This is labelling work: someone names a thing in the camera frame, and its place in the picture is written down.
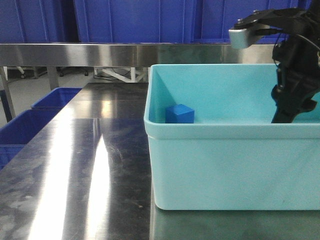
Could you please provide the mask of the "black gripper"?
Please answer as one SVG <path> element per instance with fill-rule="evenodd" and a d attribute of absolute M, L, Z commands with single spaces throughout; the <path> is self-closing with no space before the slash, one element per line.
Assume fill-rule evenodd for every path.
<path fill-rule="evenodd" d="M 275 46 L 277 83 L 271 96 L 276 104 L 272 124 L 290 124 L 298 113 L 313 111 L 313 97 L 320 91 L 320 47 L 301 34 Z"/>

